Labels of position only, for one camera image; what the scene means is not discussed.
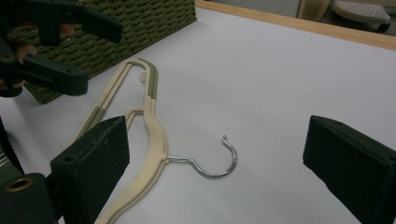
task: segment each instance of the woven basket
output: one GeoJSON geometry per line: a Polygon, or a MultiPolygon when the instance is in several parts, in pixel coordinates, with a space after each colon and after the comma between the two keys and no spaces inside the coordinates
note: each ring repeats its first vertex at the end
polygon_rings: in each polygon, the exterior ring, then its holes
{"type": "MultiPolygon", "coordinates": [[[[86,70],[95,77],[107,68],[132,56],[162,38],[196,21],[194,0],[80,0],[123,24],[120,44],[80,31],[62,36],[57,47],[39,45],[36,30],[14,34],[18,39],[37,46],[38,54],[53,61],[70,64],[86,70]]],[[[26,83],[26,89],[37,101],[46,104],[61,94],[26,83]]]]}

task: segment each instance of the clothes hanger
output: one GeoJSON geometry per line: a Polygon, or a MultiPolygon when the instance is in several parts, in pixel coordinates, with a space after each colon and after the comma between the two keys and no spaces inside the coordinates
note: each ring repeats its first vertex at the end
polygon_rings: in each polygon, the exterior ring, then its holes
{"type": "Polygon", "coordinates": [[[127,127],[129,128],[136,115],[143,115],[146,127],[148,129],[149,143],[148,155],[134,180],[120,193],[117,198],[110,203],[110,205],[102,212],[102,215],[96,219],[95,224],[110,224],[114,223],[116,219],[127,209],[136,204],[142,199],[152,188],[155,182],[160,177],[165,164],[174,162],[186,162],[190,164],[200,175],[208,178],[219,178],[228,175],[233,171],[237,164],[237,154],[231,144],[227,142],[227,137],[222,137],[222,143],[233,154],[233,162],[231,166],[222,173],[210,174],[201,168],[198,163],[188,157],[171,156],[168,154],[168,139],[166,131],[161,123],[155,117],[155,103],[157,97],[157,83],[158,72],[156,67],[143,59],[130,58],[124,60],[113,78],[107,84],[103,95],[99,98],[96,106],[93,108],[91,114],[86,119],[85,124],[78,132],[76,139],[87,132],[91,127],[98,123],[108,108],[111,99],[120,87],[120,84],[125,79],[129,70],[134,66],[139,66],[144,69],[142,75],[145,79],[145,96],[144,103],[141,107],[129,110],[125,117],[127,127]]]}

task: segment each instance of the silver hook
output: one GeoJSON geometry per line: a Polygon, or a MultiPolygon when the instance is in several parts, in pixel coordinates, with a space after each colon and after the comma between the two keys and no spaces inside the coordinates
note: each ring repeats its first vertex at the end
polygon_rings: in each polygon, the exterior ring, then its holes
{"type": "Polygon", "coordinates": [[[204,169],[202,169],[195,160],[188,158],[188,157],[178,157],[178,156],[166,156],[166,159],[168,159],[169,161],[176,161],[176,162],[188,162],[192,168],[194,168],[198,174],[207,177],[207,178],[220,178],[223,176],[228,175],[230,172],[233,171],[233,169],[235,168],[236,164],[238,163],[238,156],[236,155],[236,151],[235,148],[233,148],[233,146],[231,146],[230,143],[227,142],[227,136],[223,135],[222,137],[222,142],[224,144],[224,146],[226,146],[232,153],[233,153],[233,163],[231,164],[230,168],[228,168],[228,170],[224,171],[223,173],[219,173],[219,174],[210,174],[207,171],[205,171],[204,169]]]}

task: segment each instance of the white table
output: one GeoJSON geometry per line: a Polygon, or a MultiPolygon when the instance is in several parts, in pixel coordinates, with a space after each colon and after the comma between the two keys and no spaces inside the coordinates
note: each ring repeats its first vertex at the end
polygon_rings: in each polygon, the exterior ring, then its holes
{"type": "MultiPolygon", "coordinates": [[[[303,165],[311,115],[336,119],[396,148],[396,51],[197,8],[198,21],[137,53],[159,70],[157,118],[169,152],[192,157],[169,164],[151,192],[117,223],[359,223],[303,165]]],[[[50,173],[50,160],[72,141],[116,66],[80,97],[40,105],[24,93],[0,99],[0,113],[27,173],[50,173]]],[[[106,114],[141,105],[132,72],[106,114]]],[[[148,135],[138,118],[129,131],[131,164],[111,199],[138,172],[148,135]]]]}

